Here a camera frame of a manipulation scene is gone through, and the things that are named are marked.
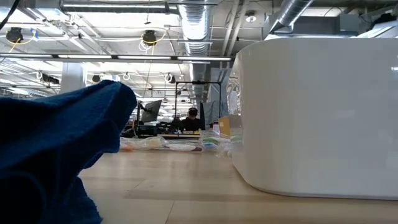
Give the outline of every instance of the cardboard box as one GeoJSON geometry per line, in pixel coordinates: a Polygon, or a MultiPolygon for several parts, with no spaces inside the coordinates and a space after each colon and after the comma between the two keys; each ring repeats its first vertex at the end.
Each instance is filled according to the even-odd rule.
{"type": "Polygon", "coordinates": [[[218,125],[220,127],[220,137],[226,139],[232,139],[241,137],[242,132],[242,120],[238,114],[231,114],[218,119],[218,125]]]}

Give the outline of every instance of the light wood surface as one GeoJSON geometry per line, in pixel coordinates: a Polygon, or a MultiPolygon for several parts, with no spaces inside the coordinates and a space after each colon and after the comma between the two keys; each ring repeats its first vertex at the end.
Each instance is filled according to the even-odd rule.
{"type": "Polygon", "coordinates": [[[104,224],[398,224],[398,202],[267,194],[215,154],[105,154],[80,177],[104,224]]]}

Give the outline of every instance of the blue towel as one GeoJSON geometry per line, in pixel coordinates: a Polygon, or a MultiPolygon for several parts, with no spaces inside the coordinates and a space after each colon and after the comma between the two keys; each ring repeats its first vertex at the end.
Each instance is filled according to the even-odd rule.
{"type": "Polygon", "coordinates": [[[0,98],[1,223],[101,223],[77,175],[118,152],[136,106],[133,91],[112,81],[38,100],[0,98]]]}

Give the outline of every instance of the silver duct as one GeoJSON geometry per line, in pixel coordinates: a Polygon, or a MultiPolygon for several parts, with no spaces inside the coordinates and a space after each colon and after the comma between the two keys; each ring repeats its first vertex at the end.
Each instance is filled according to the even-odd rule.
{"type": "MultiPolygon", "coordinates": [[[[182,30],[185,40],[207,40],[210,27],[210,7],[201,5],[179,5],[181,15],[182,30]]],[[[207,56],[208,44],[187,43],[185,44],[187,55],[207,56]]],[[[205,64],[190,64],[191,81],[209,81],[206,77],[207,66],[205,64]]],[[[202,85],[193,86],[196,101],[204,99],[202,85]]]]}
{"type": "Polygon", "coordinates": [[[283,1],[278,18],[272,26],[271,31],[275,31],[282,27],[291,26],[303,14],[307,7],[314,0],[285,0],[283,1]]]}

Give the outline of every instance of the man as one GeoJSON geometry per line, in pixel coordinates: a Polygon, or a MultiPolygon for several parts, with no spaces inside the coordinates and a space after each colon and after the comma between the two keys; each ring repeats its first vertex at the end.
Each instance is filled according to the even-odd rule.
{"type": "Polygon", "coordinates": [[[188,116],[183,121],[181,121],[182,131],[198,131],[201,128],[200,119],[197,118],[198,109],[190,108],[188,110],[188,116]]]}

